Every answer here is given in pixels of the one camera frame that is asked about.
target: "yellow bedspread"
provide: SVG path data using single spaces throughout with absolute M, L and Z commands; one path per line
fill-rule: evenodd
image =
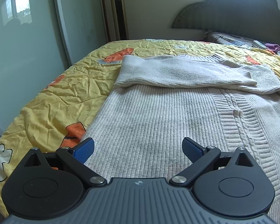
M 120 60 L 123 54 L 151 57 L 162 54 L 208 56 L 214 53 L 248 65 L 267 64 L 280 79 L 280 56 L 260 49 L 193 41 L 111 42 L 71 66 L 22 108 L 0 138 L 0 212 L 3 216 L 8 213 L 1 200 L 1 191 L 8 176 L 32 147 L 53 152 L 60 146 L 74 146 L 80 141 L 85 128 L 112 90 L 121 66 L 114 61 Z M 103 63 L 107 66 L 98 62 L 104 58 Z

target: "bed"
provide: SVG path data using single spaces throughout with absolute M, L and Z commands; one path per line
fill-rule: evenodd
M 206 0 L 183 8 L 172 28 L 212 30 L 213 36 L 223 33 L 215 41 L 225 44 L 249 45 L 253 39 L 280 45 L 280 10 L 276 0 Z M 230 43 L 239 38 L 242 41 Z
M 280 41 L 268 41 L 280 44 Z M 125 55 L 141 58 L 220 55 L 245 65 L 266 64 L 280 80 L 280 56 L 249 46 L 158 39 L 110 42 L 90 52 L 47 85 L 22 108 L 0 138 L 0 212 L 3 216 L 8 213 L 1 190 L 23 156 L 32 147 L 53 152 L 62 146 L 78 144 L 110 94 Z
M 205 33 L 206 38 L 204 39 L 204 41 L 207 42 L 212 42 L 212 43 L 217 43 L 217 44 L 227 44 L 227 45 L 235 45 L 235 46 L 239 46 L 242 48 L 247 48 L 250 49 L 252 48 L 256 48 L 256 46 L 253 44 L 254 40 L 257 39 L 253 39 L 253 38 L 248 38 L 248 37 L 243 37 L 240 35 L 231 35 L 231 34 L 226 34 L 226 33 L 220 33 L 218 31 L 212 31 L 209 30 L 208 32 Z

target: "logo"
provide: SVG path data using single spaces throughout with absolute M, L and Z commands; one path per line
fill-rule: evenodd
M 141 184 L 143 184 L 143 182 L 140 181 L 140 180 L 138 180 L 138 181 L 135 182 L 135 184 L 136 184 L 136 185 L 141 185 Z

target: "blue gripper pad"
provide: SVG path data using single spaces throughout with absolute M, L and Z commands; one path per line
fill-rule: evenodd
M 70 152 L 79 162 L 85 163 L 94 152 L 94 140 L 88 137 L 73 147 Z
M 189 137 L 185 137 L 181 144 L 182 152 L 192 162 L 196 162 L 204 155 L 205 148 Z

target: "sliding wardrobe door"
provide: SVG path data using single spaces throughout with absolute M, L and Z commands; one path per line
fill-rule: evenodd
M 0 0 L 0 127 L 68 68 L 54 0 Z
M 55 3 L 71 64 L 107 42 L 101 0 L 55 0 Z

